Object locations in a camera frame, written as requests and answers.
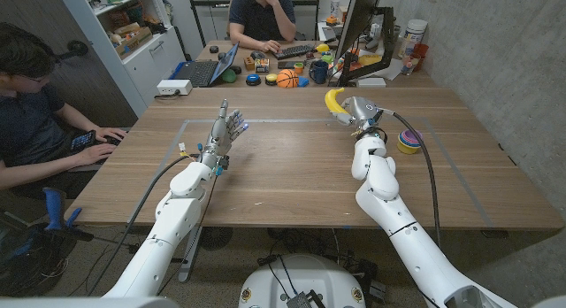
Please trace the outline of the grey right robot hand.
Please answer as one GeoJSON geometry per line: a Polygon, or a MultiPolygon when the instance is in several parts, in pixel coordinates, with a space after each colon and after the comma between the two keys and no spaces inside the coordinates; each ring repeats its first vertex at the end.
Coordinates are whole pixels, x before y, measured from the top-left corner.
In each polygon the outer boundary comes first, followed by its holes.
{"type": "Polygon", "coordinates": [[[342,104],[334,97],[327,97],[325,103],[341,125],[355,126],[358,133],[377,126],[382,115],[376,104],[360,96],[348,97],[342,104]]]}

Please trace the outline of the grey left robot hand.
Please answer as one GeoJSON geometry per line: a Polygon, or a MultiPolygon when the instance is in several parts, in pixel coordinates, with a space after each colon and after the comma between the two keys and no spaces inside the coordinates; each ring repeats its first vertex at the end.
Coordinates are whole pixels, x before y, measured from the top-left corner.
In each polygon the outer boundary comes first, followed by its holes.
{"type": "Polygon", "coordinates": [[[224,99],[201,154],[200,162],[210,169],[217,165],[218,160],[231,149],[232,142],[249,127],[239,109],[230,114],[227,114],[227,110],[228,101],[224,99]]]}

